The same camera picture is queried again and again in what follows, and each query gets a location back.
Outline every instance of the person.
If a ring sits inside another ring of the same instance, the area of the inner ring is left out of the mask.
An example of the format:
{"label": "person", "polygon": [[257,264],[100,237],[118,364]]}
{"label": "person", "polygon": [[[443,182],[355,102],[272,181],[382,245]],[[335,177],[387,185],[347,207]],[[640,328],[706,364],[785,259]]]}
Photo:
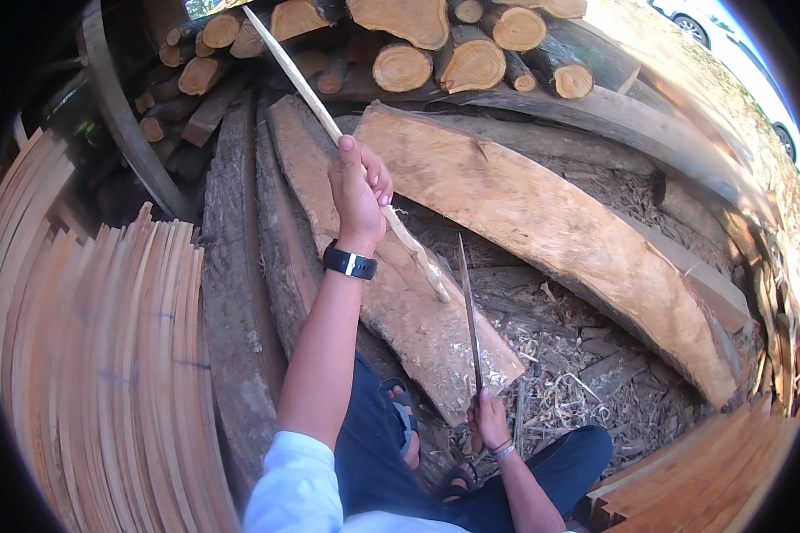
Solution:
{"label": "person", "polygon": [[[391,176],[350,135],[340,139],[339,158],[328,173],[341,220],[333,248],[344,257],[373,258],[385,232],[380,208],[393,197]],[[279,399],[279,431],[246,508],[244,531],[564,531],[562,515],[608,465],[608,433],[580,427],[525,463],[510,440],[503,403],[484,388],[472,400],[468,425],[501,473],[472,490],[476,473],[461,463],[432,499],[413,474],[420,441],[404,383],[381,383],[356,354],[368,281],[349,273],[326,270],[299,335]]]}

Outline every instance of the car wheel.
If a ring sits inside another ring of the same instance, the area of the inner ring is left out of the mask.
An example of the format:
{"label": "car wheel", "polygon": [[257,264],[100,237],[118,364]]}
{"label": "car wheel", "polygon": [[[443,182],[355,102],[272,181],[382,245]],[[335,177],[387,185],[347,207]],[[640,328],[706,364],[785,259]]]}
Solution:
{"label": "car wheel", "polygon": [[678,15],[672,19],[672,21],[675,22],[678,27],[682,28],[687,35],[693,37],[694,41],[703,45],[705,48],[712,49],[711,44],[708,42],[708,34],[705,33],[705,30],[702,29],[699,22],[686,15]]}
{"label": "car wheel", "polygon": [[794,141],[791,140],[788,130],[777,124],[774,126],[774,131],[776,132],[776,136],[779,137],[782,147],[785,148],[785,153],[788,154],[791,161],[797,163],[797,148],[794,147]]}

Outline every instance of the foot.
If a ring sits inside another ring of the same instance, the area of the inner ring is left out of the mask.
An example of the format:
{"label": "foot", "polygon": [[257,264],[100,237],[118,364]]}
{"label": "foot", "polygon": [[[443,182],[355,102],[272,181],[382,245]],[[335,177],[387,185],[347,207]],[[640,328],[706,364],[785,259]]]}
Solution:
{"label": "foot", "polygon": [[[459,465],[459,468],[464,470],[468,476],[472,479],[474,483],[477,483],[477,476],[474,474],[474,471],[471,469],[471,465],[464,462]],[[454,477],[450,480],[451,485],[456,485],[457,487],[462,487],[465,490],[468,490],[468,485],[465,483],[465,479],[461,477]],[[447,503],[448,501],[457,500],[459,496],[448,496],[442,500],[442,503]]]}
{"label": "foot", "polygon": [[[394,385],[394,387],[388,389],[388,398],[394,398],[398,394],[403,394],[403,388],[401,386]],[[412,414],[412,408],[408,405],[404,406],[403,409],[405,409],[407,413]],[[419,449],[420,439],[418,438],[418,432],[412,432],[412,438],[408,442],[408,452],[406,452],[406,456],[403,458],[409,470],[414,471],[418,467]]]}

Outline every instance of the white sleeve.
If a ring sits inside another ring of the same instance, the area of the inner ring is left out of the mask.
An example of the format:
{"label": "white sleeve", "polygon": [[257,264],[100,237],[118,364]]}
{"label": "white sleeve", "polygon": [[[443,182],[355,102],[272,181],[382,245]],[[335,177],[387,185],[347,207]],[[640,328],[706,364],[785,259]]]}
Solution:
{"label": "white sleeve", "polygon": [[332,451],[307,435],[278,432],[246,507],[244,533],[335,533],[343,522]]}

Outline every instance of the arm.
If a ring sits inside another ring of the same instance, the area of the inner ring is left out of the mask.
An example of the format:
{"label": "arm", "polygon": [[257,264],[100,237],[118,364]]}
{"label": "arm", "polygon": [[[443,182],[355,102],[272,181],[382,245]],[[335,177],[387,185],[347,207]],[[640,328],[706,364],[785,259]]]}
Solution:
{"label": "arm", "polygon": [[[336,247],[372,258],[385,232],[380,206],[391,202],[391,177],[382,160],[350,135],[341,137],[339,147],[340,163],[329,170],[341,219]],[[362,165],[368,169],[366,182]],[[350,403],[364,283],[326,271],[281,388],[279,430],[308,435],[332,451]]]}
{"label": "arm", "polygon": [[[512,444],[504,404],[492,395],[488,387],[472,399],[472,406],[468,409],[468,426],[472,433],[480,435],[493,453],[507,449]],[[536,482],[517,450],[498,459],[498,466],[501,467],[501,478],[507,491],[512,525],[518,533],[565,531],[563,517]]]}

